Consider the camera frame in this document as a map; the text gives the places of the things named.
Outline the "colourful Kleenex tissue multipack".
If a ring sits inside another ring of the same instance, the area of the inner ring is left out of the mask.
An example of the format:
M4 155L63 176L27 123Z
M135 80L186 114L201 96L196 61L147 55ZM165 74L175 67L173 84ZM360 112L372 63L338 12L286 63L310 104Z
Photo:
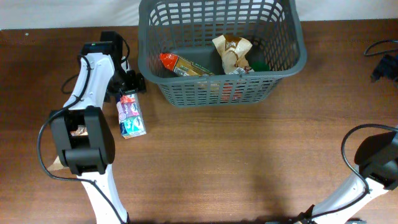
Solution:
M116 97L119 128L124 139L130 139L146 134L139 99L136 93Z

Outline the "orange spaghetti pasta packet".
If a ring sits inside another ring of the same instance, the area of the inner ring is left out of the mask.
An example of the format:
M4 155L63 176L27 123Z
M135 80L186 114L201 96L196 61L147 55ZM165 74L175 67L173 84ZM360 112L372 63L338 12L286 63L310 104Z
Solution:
M166 69L174 72L180 77L202 77L204 75L214 75L213 72L209 71L205 67L176 54L160 53L159 58Z

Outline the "beige brown snack pouch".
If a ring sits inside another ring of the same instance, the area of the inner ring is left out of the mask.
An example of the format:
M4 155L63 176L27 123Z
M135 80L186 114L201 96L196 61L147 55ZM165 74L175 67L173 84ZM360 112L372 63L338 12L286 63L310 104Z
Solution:
M70 134L72 137L87 136L88 135L87 127L84 125L78 125L77 130L71 131ZM60 162L60 158L57 156L53 164L48 166L47 169L49 171L56 171L56 170L65 169L65 166L62 165L62 163Z

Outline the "grey plastic lattice basket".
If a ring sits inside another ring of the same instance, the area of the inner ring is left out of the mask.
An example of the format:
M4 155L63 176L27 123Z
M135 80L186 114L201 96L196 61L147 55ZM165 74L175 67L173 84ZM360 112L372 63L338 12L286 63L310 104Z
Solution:
M264 64L268 70L225 74L213 44L223 34L250 41L249 64ZM142 1L138 39L139 70L159 86L169 103L181 108L257 103L307 61L294 0ZM166 69L162 53L191 60L210 75L181 77Z

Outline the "white brown snack bag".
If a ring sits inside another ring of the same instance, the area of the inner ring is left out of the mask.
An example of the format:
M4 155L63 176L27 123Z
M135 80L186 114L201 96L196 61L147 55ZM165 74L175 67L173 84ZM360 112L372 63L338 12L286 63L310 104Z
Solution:
M250 41L233 35L221 35L212 42L221 57L226 75L244 75L254 71L246 59L246 54L252 48Z

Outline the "green lidded small jar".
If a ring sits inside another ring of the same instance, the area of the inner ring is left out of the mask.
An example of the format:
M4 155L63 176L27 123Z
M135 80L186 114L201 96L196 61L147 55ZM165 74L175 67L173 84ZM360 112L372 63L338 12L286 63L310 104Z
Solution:
M271 70L270 66L265 62L253 62L250 66L255 72L268 72Z

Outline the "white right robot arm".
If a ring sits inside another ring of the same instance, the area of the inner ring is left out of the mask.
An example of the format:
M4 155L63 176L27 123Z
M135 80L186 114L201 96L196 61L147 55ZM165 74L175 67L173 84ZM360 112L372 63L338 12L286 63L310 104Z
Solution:
M358 147L354 165L345 153L348 138L366 128L384 132L367 137ZM301 213L294 223L347 223L375 198L397 188L397 128L361 124L349 130L341 142L341 155L350 176L324 201Z

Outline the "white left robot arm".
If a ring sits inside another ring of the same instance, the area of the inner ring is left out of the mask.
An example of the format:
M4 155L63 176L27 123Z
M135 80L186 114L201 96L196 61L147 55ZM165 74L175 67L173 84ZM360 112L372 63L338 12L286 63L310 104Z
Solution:
M103 31L98 42L85 44L78 61L80 72L69 99L44 123L49 126L62 166L86 190L97 223L129 223L113 177L115 143L103 113L111 96L145 92L144 77L129 66L126 40Z

